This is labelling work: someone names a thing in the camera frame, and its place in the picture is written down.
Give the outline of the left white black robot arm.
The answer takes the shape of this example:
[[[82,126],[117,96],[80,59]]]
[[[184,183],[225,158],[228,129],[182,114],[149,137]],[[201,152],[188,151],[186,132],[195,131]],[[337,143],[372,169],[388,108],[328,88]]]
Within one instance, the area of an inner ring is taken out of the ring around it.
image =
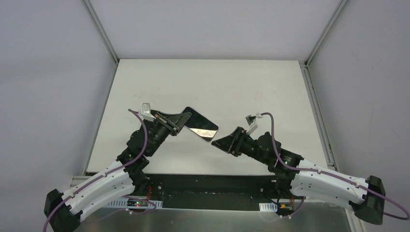
[[[143,195],[148,177],[143,169],[165,139],[176,136],[191,118],[189,112],[166,114],[160,111],[142,114],[131,111],[141,123],[126,149],[104,170],[68,190],[54,189],[46,196],[43,231],[51,226],[55,232],[73,232],[96,210],[129,194]]]

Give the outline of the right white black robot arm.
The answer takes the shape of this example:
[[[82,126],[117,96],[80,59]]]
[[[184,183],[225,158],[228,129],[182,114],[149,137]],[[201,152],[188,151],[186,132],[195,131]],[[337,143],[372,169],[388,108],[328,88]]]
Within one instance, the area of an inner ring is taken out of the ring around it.
[[[274,190],[281,198],[289,195],[313,198],[353,211],[365,222],[374,225],[383,222],[385,200],[379,195],[385,196],[385,189],[376,176],[354,177],[320,167],[281,148],[281,143],[273,141],[269,132],[252,139],[245,129],[237,127],[211,144],[235,157],[244,154],[267,165],[268,171],[278,178]]]

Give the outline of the black smartphone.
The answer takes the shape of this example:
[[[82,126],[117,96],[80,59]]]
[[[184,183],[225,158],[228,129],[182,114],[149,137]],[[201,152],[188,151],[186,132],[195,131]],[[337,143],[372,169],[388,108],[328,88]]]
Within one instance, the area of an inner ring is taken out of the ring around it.
[[[210,143],[217,132],[219,131],[219,126],[200,114],[194,108],[187,106],[183,113],[190,113],[191,116],[184,124],[184,127],[196,134],[199,138]]]

